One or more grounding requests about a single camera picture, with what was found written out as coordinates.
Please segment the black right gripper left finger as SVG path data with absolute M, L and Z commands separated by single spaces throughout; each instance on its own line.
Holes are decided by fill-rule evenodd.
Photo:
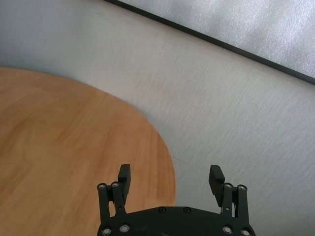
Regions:
M 129 164 L 120 167 L 118 180 L 107 185 L 100 183 L 97 186 L 99 199 L 99 212 L 101 219 L 110 218 L 109 202 L 113 202 L 115 215 L 126 214 L 125 204 L 131 183 L 131 171 Z

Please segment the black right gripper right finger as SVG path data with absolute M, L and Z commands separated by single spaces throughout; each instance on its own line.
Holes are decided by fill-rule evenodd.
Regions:
M 249 218 L 246 186 L 242 184 L 233 186 L 231 183 L 225 182 L 223 172 L 218 165 L 211 165 L 208 181 L 221 209 L 221 215 L 238 219 Z

